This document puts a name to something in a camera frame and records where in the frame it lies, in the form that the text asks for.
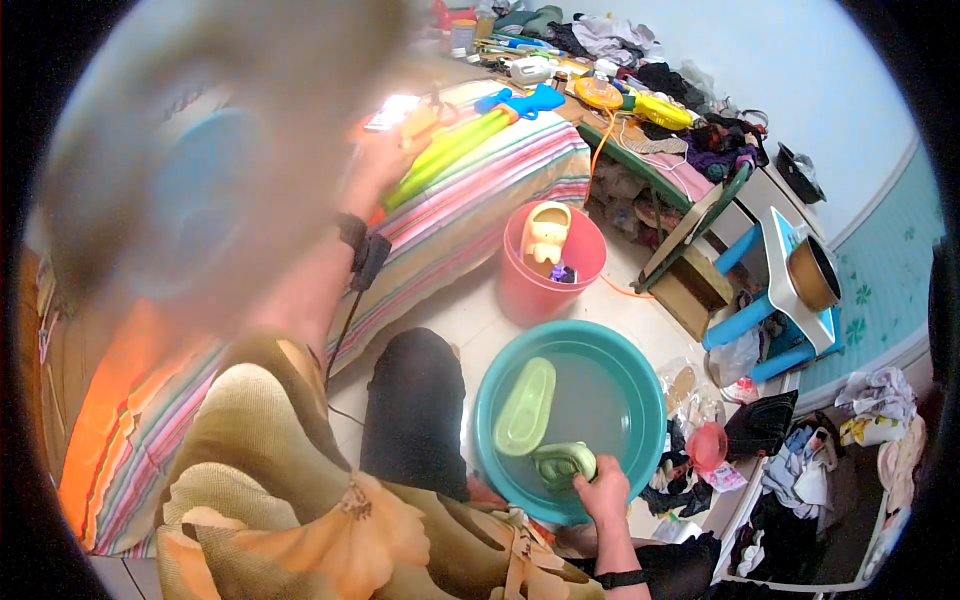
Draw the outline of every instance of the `green slipper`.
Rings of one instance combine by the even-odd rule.
[[[530,454],[543,440],[550,419],[550,403],[557,370],[545,358],[531,358],[493,427],[493,445],[507,456]]]
[[[533,459],[549,492],[572,490],[574,475],[583,473],[589,481],[597,472],[597,459],[583,442],[542,445]]]

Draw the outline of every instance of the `smartphone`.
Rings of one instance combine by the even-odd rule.
[[[387,102],[383,103],[383,107],[367,122],[364,129],[372,132],[384,132],[397,123],[402,123],[419,103],[420,96],[394,94],[387,98]]]

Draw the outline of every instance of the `bed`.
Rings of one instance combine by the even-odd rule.
[[[471,82],[445,90],[443,99],[468,119],[474,100],[502,87]],[[221,104],[192,102],[187,112]],[[496,252],[503,225],[519,205],[581,203],[589,158],[573,126],[542,112],[484,142],[391,214],[378,229],[393,250],[358,306],[334,370],[356,358],[386,324]],[[43,285],[49,286],[49,279],[40,282],[41,290]],[[327,353],[352,302],[345,290]],[[156,325],[146,301],[137,302],[110,333],[98,315],[54,321],[45,326],[50,341],[42,420],[64,515],[92,554],[153,556],[153,514],[166,469],[203,401],[225,341],[196,339],[153,365],[137,359],[149,355],[141,350]]]

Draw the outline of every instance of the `black pants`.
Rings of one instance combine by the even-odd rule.
[[[460,456],[464,375],[442,337],[417,328],[397,334],[373,368],[367,386],[360,469],[393,483],[469,500],[467,466]],[[649,571],[655,598],[698,598],[709,586],[720,556],[711,534],[682,544],[636,550]],[[592,575],[596,559],[571,560]]]
[[[429,329],[397,334],[373,367],[360,469],[404,486],[469,500],[460,456],[464,375],[450,344]]]

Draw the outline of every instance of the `wrist strap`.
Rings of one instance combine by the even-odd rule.
[[[603,589],[625,588],[647,583],[647,572],[643,569],[625,571],[623,573],[604,573],[595,575],[593,579],[600,582]]]
[[[350,265],[350,272],[355,273],[366,259],[367,224],[356,215],[338,212],[337,227],[340,229],[340,241],[353,248],[353,264]]]

